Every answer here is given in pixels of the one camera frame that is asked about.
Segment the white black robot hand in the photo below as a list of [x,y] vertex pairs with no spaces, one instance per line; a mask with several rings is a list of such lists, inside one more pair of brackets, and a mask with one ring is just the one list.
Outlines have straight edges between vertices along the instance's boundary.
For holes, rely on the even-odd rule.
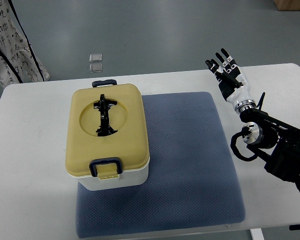
[[251,88],[245,73],[224,48],[220,51],[215,54],[219,63],[214,59],[208,59],[205,63],[218,81],[222,97],[232,104],[237,114],[255,108],[257,105],[250,95]]

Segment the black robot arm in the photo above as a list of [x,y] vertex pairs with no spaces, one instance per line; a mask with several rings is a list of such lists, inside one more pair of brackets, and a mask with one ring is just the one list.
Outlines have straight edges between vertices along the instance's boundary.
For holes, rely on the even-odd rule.
[[300,192],[300,129],[271,117],[261,110],[262,104],[260,100],[239,106],[245,125],[232,136],[230,148],[242,161],[262,159],[268,173],[294,183]]

